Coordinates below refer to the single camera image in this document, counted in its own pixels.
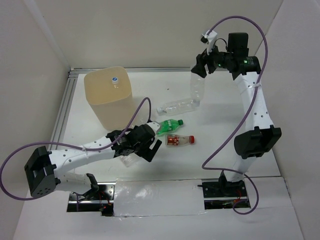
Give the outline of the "red label bottle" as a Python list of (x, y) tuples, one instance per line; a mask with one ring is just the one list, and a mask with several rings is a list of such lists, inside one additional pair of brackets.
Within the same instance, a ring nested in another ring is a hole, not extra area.
[(168, 134), (165, 137), (165, 143), (170, 147), (193, 145), (195, 143), (195, 137), (193, 135)]

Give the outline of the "clear crushed bottle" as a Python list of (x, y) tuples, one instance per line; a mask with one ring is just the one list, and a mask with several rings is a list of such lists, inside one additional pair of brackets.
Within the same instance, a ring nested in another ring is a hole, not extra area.
[(124, 164), (124, 166), (126, 168), (132, 167), (140, 160), (141, 160), (141, 158), (139, 156), (137, 156), (135, 153), (120, 157), (120, 161)]

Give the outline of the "green soda bottle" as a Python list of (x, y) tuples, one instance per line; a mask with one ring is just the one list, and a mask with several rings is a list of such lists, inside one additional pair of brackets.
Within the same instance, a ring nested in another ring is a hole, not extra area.
[(184, 122), (182, 119), (175, 120), (175, 119), (168, 119), (164, 120), (159, 123), (160, 124), (160, 129), (157, 131), (158, 136), (162, 136), (167, 133), (173, 133), (180, 127), (184, 125)]

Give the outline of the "clear bottle white cap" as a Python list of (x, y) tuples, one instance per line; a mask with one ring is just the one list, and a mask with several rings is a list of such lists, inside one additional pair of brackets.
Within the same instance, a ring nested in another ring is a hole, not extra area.
[(119, 87), (119, 79), (117, 77), (113, 77), (111, 82), (115, 88)]

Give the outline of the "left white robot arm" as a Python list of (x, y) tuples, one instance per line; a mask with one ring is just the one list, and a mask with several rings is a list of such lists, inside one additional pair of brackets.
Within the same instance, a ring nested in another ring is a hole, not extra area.
[(48, 151), (45, 146), (36, 148), (24, 166), (30, 195), (38, 199), (54, 191), (65, 191), (86, 200), (94, 199), (99, 193), (95, 176), (73, 173), (72, 170), (130, 154), (151, 162), (162, 144), (156, 139), (159, 129), (159, 123), (149, 122), (129, 129), (124, 135), (114, 130), (80, 149)]

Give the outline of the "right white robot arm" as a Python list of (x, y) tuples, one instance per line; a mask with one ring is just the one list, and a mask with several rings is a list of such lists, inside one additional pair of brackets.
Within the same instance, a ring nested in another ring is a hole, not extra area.
[(244, 174), (258, 158), (272, 149), (282, 131), (274, 126), (270, 118), (259, 81), (262, 75), (259, 60), (255, 56), (249, 56), (249, 35), (230, 33), (225, 52), (219, 51), (217, 40), (218, 34), (214, 31), (202, 35), (201, 41), (207, 44), (207, 48), (197, 55), (191, 72), (205, 78), (218, 68), (228, 70), (240, 92), (246, 119), (245, 131), (233, 140), (238, 157), (231, 171), (221, 172), (217, 187), (213, 189), (223, 196), (230, 196), (241, 188)]

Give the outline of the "beige plastic bin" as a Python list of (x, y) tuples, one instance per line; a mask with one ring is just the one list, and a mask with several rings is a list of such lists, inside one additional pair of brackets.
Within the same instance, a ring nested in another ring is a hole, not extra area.
[[(119, 79), (118, 88), (112, 84), (113, 77)], [(124, 129), (136, 111), (131, 82), (122, 66), (108, 67), (86, 74), (84, 91), (88, 104), (108, 131)]]

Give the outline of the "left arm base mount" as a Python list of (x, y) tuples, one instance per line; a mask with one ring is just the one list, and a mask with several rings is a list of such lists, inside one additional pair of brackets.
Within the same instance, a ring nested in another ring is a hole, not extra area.
[(68, 197), (66, 212), (97, 212), (104, 217), (113, 217), (116, 182), (99, 182), (98, 186), (98, 192), (89, 198), (71, 192)]

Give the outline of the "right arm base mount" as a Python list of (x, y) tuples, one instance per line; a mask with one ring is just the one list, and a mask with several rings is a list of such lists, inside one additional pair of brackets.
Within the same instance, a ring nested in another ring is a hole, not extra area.
[(205, 210), (250, 208), (246, 186), (243, 180), (223, 182), (222, 180), (202, 181), (197, 185), (202, 190)]

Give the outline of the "aluminium frame rail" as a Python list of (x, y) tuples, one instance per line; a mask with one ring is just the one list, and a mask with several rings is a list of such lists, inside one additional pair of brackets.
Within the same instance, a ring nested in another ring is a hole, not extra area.
[[(85, 96), (85, 69), (71, 71), (57, 116), (52, 139), (82, 145), (107, 134)], [(132, 96), (141, 105), (136, 121), (148, 118), (161, 122), (156, 109), (162, 104), (189, 97), (191, 73), (187, 68), (129, 69)], [(91, 173), (99, 182), (212, 179), (219, 168), (232, 168), (240, 159), (232, 142), (225, 140), (244, 116), (242, 98), (232, 76), (216, 71), (205, 80), (200, 106), (180, 115), (184, 121), (180, 135), (193, 135), (194, 145), (168, 147), (162, 144), (151, 162), (132, 155), (134, 164), (126, 167), (119, 158), (100, 160), (75, 169), (77, 174)]]

